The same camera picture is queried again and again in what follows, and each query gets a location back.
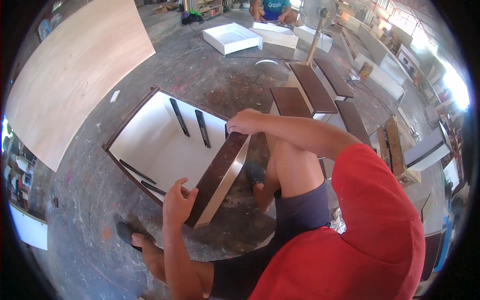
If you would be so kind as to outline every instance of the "man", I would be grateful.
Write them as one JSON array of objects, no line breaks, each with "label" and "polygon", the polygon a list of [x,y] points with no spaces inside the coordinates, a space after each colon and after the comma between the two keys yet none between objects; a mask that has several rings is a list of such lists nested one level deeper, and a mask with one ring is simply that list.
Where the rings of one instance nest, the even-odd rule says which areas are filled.
[{"label": "man", "polygon": [[297,13],[292,10],[290,0],[264,0],[264,8],[260,8],[262,0],[253,0],[248,9],[255,21],[279,21],[285,24],[296,22]]},{"label": "man", "polygon": [[[193,189],[185,200],[180,189],[187,179],[178,180],[163,204],[164,249],[141,234],[124,235],[142,248],[146,266],[168,284],[173,299],[413,297],[425,257],[423,226],[372,149],[324,122],[252,109],[238,113],[227,129],[277,137],[266,172],[255,163],[244,166],[258,208],[266,211],[275,198],[276,232],[267,246],[243,256],[190,260],[181,228],[198,191]],[[332,186],[347,226],[341,235],[328,227],[327,189],[318,156],[336,161]]]}]

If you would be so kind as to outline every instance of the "paint stain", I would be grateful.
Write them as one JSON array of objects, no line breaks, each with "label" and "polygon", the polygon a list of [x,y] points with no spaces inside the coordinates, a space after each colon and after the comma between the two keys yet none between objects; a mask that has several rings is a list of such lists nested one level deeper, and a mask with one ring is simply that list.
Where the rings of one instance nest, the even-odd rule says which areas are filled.
[{"label": "paint stain", "polygon": [[70,184],[70,180],[72,179],[72,169],[67,171],[67,175],[65,176],[65,182]]},{"label": "paint stain", "polygon": [[102,240],[108,241],[112,237],[112,227],[107,226],[102,230]]}]

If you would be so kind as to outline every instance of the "left hand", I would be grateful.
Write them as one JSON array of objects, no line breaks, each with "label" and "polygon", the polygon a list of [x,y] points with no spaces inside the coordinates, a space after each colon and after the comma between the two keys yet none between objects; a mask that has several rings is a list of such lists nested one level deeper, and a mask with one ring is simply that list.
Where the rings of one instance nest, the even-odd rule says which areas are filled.
[{"label": "left hand", "polygon": [[279,15],[277,21],[284,22],[285,21],[285,15],[284,14]]},{"label": "left hand", "polygon": [[194,188],[185,199],[182,189],[184,192],[186,189],[182,185],[187,181],[188,178],[186,177],[177,180],[165,195],[163,200],[163,229],[181,229],[182,224],[190,216],[198,189]]}]

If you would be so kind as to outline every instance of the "concrete floor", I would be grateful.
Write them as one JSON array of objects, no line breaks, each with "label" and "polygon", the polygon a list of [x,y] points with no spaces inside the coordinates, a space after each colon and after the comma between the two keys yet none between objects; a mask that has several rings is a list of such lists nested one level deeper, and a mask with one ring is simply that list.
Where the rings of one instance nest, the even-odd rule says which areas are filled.
[{"label": "concrete floor", "polygon": [[[268,89],[284,86],[289,74],[286,62],[303,60],[309,45],[299,41],[297,49],[290,49],[264,44],[263,50],[251,48],[223,57],[197,34],[231,22],[249,27],[252,19],[248,12],[231,12],[200,26],[184,26],[154,44],[156,54],[121,80],[88,116],[57,173],[37,163],[30,206],[45,215],[49,250],[34,249],[34,255],[63,299],[169,299],[166,286],[152,277],[140,253],[126,246],[114,227],[118,219],[139,222],[162,246],[161,207],[117,168],[101,145],[154,84],[227,118],[245,108],[268,112],[273,101]],[[346,78],[352,67],[339,35],[331,30],[335,43],[330,53],[318,50],[315,56],[327,57]],[[262,58],[279,64],[255,65]],[[372,80],[365,84],[396,112],[395,99]],[[120,90],[120,95],[110,103],[115,90]],[[355,98],[349,101],[355,103],[370,134],[390,114],[364,86],[352,90]],[[422,138],[432,130],[424,100],[413,85],[407,90],[400,106]],[[268,157],[264,135],[253,136],[247,159],[265,166]],[[433,193],[434,208],[425,224],[426,233],[441,229],[447,205],[441,170],[440,163],[433,165],[422,172],[421,184],[405,189],[412,201]],[[52,205],[55,197],[58,208]],[[329,202],[332,209],[338,206],[331,188]],[[255,208],[242,172],[211,224],[197,229],[185,227],[184,241],[193,259],[208,261],[240,255],[253,250],[275,230],[274,215],[274,207],[267,214]]]}]

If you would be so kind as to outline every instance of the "dark shorts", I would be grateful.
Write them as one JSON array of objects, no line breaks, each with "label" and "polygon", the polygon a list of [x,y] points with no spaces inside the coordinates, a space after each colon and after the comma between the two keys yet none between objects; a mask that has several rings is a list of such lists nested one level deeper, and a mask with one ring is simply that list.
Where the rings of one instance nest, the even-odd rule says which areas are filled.
[{"label": "dark shorts", "polygon": [[275,194],[276,230],[263,248],[245,255],[214,261],[212,298],[247,299],[272,257],[297,235],[330,226],[327,185],[287,199]]},{"label": "dark shorts", "polygon": [[282,14],[281,12],[271,12],[264,9],[265,14],[263,15],[264,19],[267,21],[276,21],[278,17]]}]

